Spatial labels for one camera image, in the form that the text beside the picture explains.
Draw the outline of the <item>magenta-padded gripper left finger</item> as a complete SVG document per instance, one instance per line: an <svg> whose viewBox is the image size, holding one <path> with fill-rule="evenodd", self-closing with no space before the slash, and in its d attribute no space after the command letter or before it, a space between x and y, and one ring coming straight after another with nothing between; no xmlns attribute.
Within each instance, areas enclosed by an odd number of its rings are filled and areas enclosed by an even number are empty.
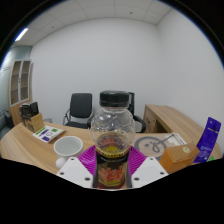
<svg viewBox="0 0 224 224"><path fill-rule="evenodd" d="M70 157L57 176L84 188L92 188L96 173L95 146L91 146L78 157Z"/></svg>

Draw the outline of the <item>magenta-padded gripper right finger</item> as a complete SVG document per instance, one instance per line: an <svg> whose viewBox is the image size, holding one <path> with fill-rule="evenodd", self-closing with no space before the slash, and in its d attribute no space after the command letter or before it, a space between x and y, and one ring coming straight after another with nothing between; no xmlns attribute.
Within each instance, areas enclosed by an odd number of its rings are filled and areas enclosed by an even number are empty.
<svg viewBox="0 0 224 224"><path fill-rule="evenodd" d="M147 157L134 147L129 151L128 172L132 188L146 186L168 175L155 157Z"/></svg>

